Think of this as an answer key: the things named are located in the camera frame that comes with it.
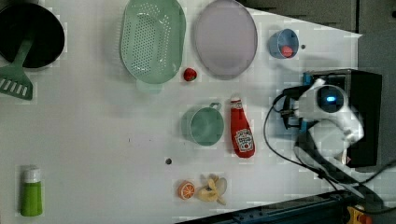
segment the white robot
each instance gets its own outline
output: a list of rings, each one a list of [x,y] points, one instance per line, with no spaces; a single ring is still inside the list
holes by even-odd
[[[396,207],[396,188],[387,181],[396,179],[396,169],[391,169],[394,164],[374,177],[375,173],[357,172],[336,159],[364,136],[342,89],[318,79],[294,103],[292,112],[299,119],[318,121],[297,137],[294,152],[300,162],[354,193],[372,210],[383,209],[384,205]]]

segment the ketchup label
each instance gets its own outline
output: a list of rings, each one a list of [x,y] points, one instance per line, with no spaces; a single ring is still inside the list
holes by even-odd
[[[242,109],[242,102],[231,103],[231,109]]]
[[[235,141],[241,152],[253,150],[253,135],[249,129],[236,132]]]

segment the mug handle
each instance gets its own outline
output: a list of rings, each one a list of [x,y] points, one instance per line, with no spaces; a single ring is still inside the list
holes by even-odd
[[[211,107],[211,108],[214,108],[214,109],[216,109],[216,110],[221,110],[221,103],[213,103],[213,104],[210,104],[210,107]]]

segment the spatula handle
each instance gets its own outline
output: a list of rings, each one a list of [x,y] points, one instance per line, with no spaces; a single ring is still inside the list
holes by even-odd
[[[23,39],[21,46],[18,49],[18,53],[15,56],[14,62],[12,62],[12,64],[22,67],[32,45],[33,45],[33,38],[28,37]]]

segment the green colander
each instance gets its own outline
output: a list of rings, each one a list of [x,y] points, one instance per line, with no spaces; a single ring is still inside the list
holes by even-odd
[[[186,17],[177,0],[131,0],[123,18],[120,55],[138,81],[160,85],[181,66]]]

